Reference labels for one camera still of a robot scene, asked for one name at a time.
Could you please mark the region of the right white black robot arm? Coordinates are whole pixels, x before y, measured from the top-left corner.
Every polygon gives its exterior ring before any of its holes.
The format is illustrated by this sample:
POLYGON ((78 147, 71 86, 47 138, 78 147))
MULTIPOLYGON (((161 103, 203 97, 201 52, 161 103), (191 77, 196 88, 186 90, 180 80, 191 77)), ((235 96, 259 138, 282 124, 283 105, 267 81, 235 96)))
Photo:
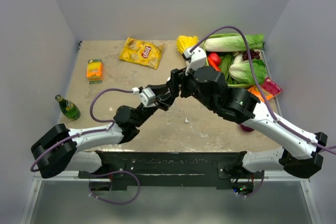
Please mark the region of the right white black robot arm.
POLYGON ((243 88, 228 87, 224 75, 213 67, 201 67, 191 73, 174 69, 167 81, 173 98, 193 97, 224 120, 256 130, 279 144, 263 152, 240 152, 230 168, 239 178, 262 170, 284 170, 298 178, 310 178, 322 169, 328 137, 304 131, 282 117, 273 119, 270 109, 243 88))

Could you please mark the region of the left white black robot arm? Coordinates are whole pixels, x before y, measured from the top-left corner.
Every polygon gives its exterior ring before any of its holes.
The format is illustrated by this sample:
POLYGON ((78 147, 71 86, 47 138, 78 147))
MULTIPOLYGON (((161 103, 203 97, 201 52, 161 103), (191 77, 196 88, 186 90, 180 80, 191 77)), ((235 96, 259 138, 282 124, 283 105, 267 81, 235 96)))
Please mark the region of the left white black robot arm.
POLYGON ((101 126, 86 129, 68 129, 64 124, 54 125, 32 147, 34 162, 31 172, 39 172, 42 178, 52 178, 65 170, 84 170, 97 178, 108 174, 109 165, 103 162, 97 153, 87 150, 107 144, 123 144, 133 140, 144 124, 157 110, 167 111, 178 96, 178 90, 167 84, 148 85, 146 88, 132 88, 116 92, 135 94, 140 99, 136 107, 120 106, 110 120, 95 117, 93 109, 96 101, 113 89, 101 91, 90 105, 90 116, 101 126))

